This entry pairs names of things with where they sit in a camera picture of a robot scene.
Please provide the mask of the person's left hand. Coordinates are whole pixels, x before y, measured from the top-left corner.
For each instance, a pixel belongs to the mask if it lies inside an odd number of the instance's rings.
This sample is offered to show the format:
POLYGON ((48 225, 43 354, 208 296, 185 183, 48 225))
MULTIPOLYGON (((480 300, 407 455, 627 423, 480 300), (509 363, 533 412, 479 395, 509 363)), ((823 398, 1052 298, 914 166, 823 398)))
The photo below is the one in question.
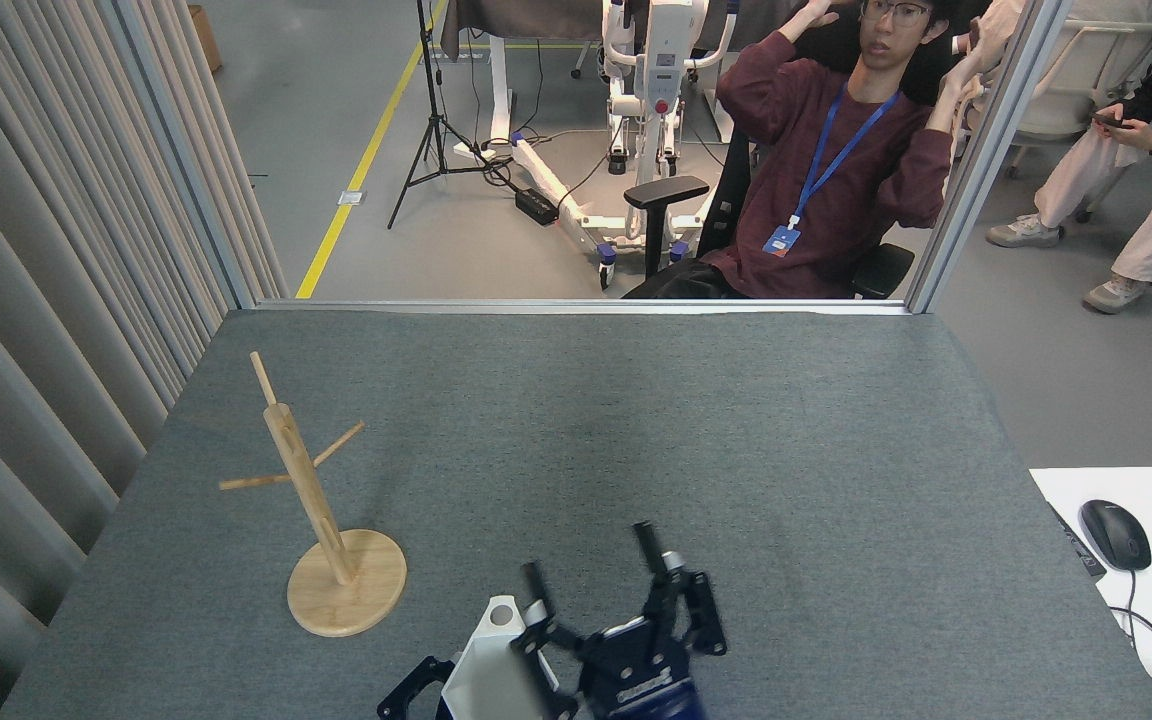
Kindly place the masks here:
POLYGON ((945 74, 940 82, 938 104, 948 105, 964 99, 968 94, 967 88, 972 85, 973 78, 980 73, 983 53, 983 46, 973 47, 945 74))

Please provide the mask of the person's right hand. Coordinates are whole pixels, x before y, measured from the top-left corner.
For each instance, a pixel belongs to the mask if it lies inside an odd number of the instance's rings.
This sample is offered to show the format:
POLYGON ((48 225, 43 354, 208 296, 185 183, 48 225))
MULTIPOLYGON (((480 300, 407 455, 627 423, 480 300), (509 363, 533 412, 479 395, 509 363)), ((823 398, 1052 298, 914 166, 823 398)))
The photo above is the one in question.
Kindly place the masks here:
POLYGON ((828 0, 804 1, 790 18, 787 18, 782 26, 778 28, 778 33, 782 35, 787 41, 796 44, 809 29, 828 26, 838 20, 838 12, 832 10, 828 0))

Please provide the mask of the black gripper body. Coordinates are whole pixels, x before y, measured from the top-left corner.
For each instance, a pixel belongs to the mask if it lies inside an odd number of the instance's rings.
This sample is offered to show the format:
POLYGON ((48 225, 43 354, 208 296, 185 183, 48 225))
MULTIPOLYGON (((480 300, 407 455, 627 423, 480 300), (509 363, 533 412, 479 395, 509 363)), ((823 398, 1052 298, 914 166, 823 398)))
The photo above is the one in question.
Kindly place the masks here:
POLYGON ((645 617, 594 632, 579 650, 579 694, 594 719, 704 719, 684 643, 645 617))

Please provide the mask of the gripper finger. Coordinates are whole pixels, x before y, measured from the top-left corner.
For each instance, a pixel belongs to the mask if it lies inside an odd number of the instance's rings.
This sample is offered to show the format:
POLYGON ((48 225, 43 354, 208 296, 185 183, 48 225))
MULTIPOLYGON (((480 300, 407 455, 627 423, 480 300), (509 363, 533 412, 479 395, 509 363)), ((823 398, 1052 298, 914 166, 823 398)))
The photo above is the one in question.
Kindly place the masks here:
POLYGON ((452 660, 439 660, 434 655, 425 657, 379 703, 379 719, 408 719, 411 703, 431 684, 447 683, 454 667, 456 662, 452 660))
POLYGON ((524 666, 526 687, 531 689, 535 700, 539 702, 543 719, 573 719, 579 711, 579 700, 575 694, 563 692, 558 680, 550 679, 541 662, 541 647, 554 642, 559 647, 570 651, 576 659, 584 660, 589 641, 558 623, 556 611, 550 601, 547 584, 538 562, 526 562, 521 569, 532 594, 532 602, 524 611, 524 630, 509 643, 509 647, 524 666))
POLYGON ((652 574, 652 588, 641 611, 649 626, 650 655, 662 652, 664 644, 675 639, 673 630, 680 596, 684 597, 689 619, 684 632, 685 646, 704 655, 723 655, 728 644, 708 574, 687 569, 679 553, 664 551, 649 521, 636 523, 634 532, 652 574))

